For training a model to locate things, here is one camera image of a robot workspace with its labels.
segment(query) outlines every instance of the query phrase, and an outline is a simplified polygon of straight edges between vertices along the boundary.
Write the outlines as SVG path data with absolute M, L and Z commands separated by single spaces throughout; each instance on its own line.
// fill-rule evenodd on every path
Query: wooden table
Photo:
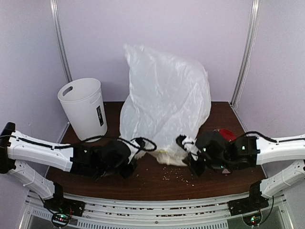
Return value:
M 105 103 L 108 124 L 107 135 L 119 136 L 121 102 Z M 212 103 L 211 114 L 200 128 L 212 131 L 226 128 L 235 135 L 241 135 L 243 129 L 228 103 Z M 63 143 L 79 141 L 72 127 L 69 127 Z M 94 144 L 105 144 L 105 140 Z M 93 181 L 90 177 L 63 172 L 50 168 L 47 178 L 58 182 L 64 192 L 97 198 L 121 200 L 178 200 L 217 197 L 243 193 L 249 190 L 252 183 L 264 179 L 261 167 L 234 171 L 225 176 L 220 172 L 206 170 L 201 177 L 192 176 L 187 167 L 160 165 L 154 157 L 146 154 L 138 160 L 134 174 L 124 180 L 119 175 L 99 178 Z

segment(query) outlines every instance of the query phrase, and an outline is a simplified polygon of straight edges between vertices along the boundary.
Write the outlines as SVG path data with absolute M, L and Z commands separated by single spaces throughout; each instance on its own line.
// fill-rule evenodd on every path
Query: trash can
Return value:
M 80 140 L 106 134 L 107 122 L 99 80 L 84 78 L 72 81 L 60 89 L 58 99 Z

